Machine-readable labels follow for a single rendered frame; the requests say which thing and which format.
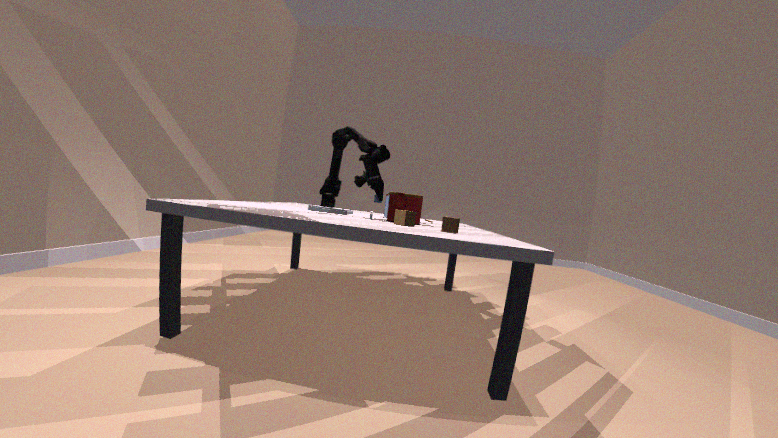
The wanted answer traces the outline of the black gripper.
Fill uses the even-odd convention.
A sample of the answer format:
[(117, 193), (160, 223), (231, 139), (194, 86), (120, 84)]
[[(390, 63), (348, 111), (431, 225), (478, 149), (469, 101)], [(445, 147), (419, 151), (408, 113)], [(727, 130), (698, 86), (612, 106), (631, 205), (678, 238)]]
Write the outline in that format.
[(372, 165), (365, 168), (367, 173), (367, 184), (373, 189), (380, 201), (383, 201), (384, 182), (381, 178), (378, 165)]

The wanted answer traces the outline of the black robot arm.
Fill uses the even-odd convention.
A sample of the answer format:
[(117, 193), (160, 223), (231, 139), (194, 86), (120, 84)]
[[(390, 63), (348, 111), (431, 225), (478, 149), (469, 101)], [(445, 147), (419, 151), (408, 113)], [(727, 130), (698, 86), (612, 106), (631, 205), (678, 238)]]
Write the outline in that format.
[[(320, 206), (334, 208), (335, 205), (334, 198), (338, 196), (340, 185), (341, 185), (341, 180), (339, 180), (339, 174), (340, 174), (343, 150), (347, 146), (348, 141), (352, 139), (354, 139), (358, 143), (358, 148), (360, 149), (361, 152), (367, 153), (366, 155), (361, 155), (359, 158), (359, 161), (363, 161), (365, 168), (372, 165), (377, 165), (377, 163), (381, 163), (385, 160), (390, 159), (390, 153), (385, 145), (381, 145), (380, 147), (377, 147), (377, 144), (375, 142), (366, 139), (355, 128), (347, 126), (345, 128), (337, 129), (336, 131), (334, 131), (332, 133), (332, 145), (334, 149), (333, 149), (333, 155), (331, 161), (330, 174), (320, 189), (320, 194), (322, 194), (322, 200)], [(354, 183), (359, 188), (364, 183), (366, 183), (368, 179), (367, 173), (364, 171), (363, 173), (364, 174), (360, 176), (356, 175), (354, 177), (355, 178)], [(327, 193), (331, 193), (331, 194), (327, 194)]]

